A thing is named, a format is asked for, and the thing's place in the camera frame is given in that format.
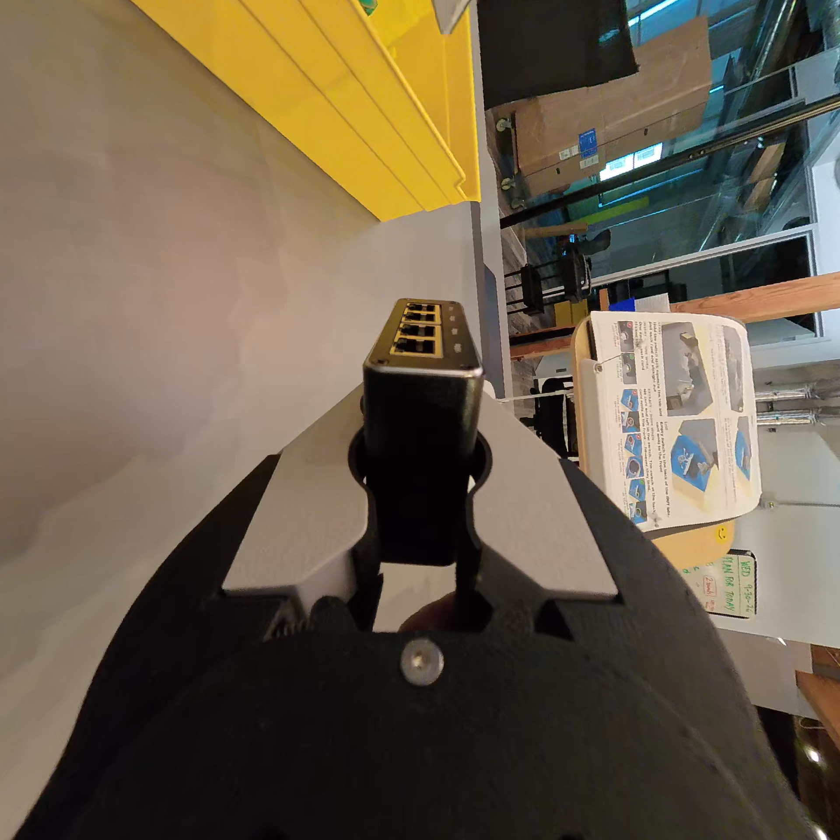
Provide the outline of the whiteboard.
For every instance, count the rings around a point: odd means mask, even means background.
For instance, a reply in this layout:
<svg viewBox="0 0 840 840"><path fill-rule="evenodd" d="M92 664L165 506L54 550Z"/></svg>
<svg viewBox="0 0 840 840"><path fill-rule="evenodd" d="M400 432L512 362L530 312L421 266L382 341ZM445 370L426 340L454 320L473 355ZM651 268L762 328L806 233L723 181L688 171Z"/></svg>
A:
<svg viewBox="0 0 840 840"><path fill-rule="evenodd" d="M752 551L731 549L718 560L690 565L680 571L708 614L740 620L756 617L758 567Z"/></svg>

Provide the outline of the wooden beam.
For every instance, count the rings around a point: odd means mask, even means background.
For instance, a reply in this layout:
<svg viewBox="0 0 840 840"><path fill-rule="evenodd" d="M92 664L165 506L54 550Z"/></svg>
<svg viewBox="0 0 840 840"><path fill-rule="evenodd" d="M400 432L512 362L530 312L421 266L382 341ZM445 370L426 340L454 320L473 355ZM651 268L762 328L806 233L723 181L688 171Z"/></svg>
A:
<svg viewBox="0 0 840 840"><path fill-rule="evenodd" d="M673 302L673 313L736 319L747 324L839 308L839 272Z"/></svg>

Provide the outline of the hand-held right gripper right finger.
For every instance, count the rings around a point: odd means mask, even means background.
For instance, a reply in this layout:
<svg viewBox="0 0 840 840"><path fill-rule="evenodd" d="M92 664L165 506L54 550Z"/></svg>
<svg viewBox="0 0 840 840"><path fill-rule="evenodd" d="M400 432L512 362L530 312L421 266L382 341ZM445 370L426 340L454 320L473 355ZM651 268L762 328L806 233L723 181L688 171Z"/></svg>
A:
<svg viewBox="0 0 840 840"><path fill-rule="evenodd" d="M620 594L564 463L500 403L476 391L476 433L458 466L455 630L513 612L533 627L551 602Z"/></svg>

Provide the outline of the yellow plastic bin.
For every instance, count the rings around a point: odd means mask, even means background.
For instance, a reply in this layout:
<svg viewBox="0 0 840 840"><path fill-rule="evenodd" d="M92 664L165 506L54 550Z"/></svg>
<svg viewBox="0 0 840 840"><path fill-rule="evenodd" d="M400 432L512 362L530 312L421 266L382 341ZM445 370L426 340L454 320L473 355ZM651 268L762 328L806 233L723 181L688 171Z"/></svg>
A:
<svg viewBox="0 0 840 840"><path fill-rule="evenodd" d="M134 4L378 220L480 200L468 2Z"/></svg>

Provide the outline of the black equipment cart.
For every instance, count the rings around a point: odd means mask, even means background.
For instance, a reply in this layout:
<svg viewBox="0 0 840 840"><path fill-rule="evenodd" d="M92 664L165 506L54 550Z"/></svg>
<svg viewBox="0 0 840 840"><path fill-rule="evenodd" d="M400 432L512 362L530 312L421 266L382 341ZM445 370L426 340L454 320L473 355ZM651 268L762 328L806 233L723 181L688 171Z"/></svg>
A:
<svg viewBox="0 0 840 840"><path fill-rule="evenodd" d="M506 294L513 293L513 297L506 297L508 313L534 316L544 313L550 303L587 300L592 293L593 253L591 242L568 238L554 259L539 264L526 262L507 273L505 279L514 279L506 287Z"/></svg>

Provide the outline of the cardboard box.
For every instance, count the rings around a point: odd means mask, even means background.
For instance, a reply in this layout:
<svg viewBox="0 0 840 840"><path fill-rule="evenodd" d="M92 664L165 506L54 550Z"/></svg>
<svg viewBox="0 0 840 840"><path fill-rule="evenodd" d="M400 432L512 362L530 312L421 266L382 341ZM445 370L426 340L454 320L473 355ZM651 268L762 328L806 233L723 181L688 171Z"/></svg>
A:
<svg viewBox="0 0 840 840"><path fill-rule="evenodd" d="M516 176L531 196L558 192L608 164L701 125L711 89L708 18L634 48L637 73L496 108L512 117Z"/></svg>

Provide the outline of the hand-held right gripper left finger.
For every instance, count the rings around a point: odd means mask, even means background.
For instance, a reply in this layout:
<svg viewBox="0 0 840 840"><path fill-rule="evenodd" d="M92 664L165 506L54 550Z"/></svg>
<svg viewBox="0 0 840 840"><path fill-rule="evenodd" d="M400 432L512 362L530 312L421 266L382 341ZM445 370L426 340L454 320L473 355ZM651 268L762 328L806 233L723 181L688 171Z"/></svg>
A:
<svg viewBox="0 0 840 840"><path fill-rule="evenodd" d="M331 596L372 629L384 575L360 549L369 497L351 449L363 428L362 397L357 385L281 450L224 577L226 595L285 596L300 619Z"/></svg>

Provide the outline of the black office chair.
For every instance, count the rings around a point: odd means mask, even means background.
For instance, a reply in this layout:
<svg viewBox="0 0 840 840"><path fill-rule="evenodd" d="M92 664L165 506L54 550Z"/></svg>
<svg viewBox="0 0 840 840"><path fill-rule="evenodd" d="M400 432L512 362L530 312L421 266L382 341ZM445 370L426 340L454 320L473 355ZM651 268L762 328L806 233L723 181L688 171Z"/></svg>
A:
<svg viewBox="0 0 840 840"><path fill-rule="evenodd" d="M487 109L638 73L623 1L480 1Z"/></svg>

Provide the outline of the black ethernet switch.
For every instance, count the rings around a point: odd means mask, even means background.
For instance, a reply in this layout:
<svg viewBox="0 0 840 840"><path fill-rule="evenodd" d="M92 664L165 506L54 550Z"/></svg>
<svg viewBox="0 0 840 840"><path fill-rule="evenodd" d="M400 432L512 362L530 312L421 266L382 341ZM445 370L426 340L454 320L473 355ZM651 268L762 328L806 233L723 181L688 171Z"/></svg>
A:
<svg viewBox="0 0 840 840"><path fill-rule="evenodd" d="M457 562L484 381L460 303L396 302L363 362L364 478L384 562Z"/></svg>

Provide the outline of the printed instruction sheet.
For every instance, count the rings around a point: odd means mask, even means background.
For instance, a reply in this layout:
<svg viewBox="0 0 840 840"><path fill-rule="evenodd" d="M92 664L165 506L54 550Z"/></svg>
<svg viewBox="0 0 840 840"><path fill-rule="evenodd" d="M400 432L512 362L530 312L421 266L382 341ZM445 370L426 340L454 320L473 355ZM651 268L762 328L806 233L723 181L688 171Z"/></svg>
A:
<svg viewBox="0 0 840 840"><path fill-rule="evenodd" d="M760 502L746 327L706 314L591 315L595 475L644 532L738 519Z"/></svg>

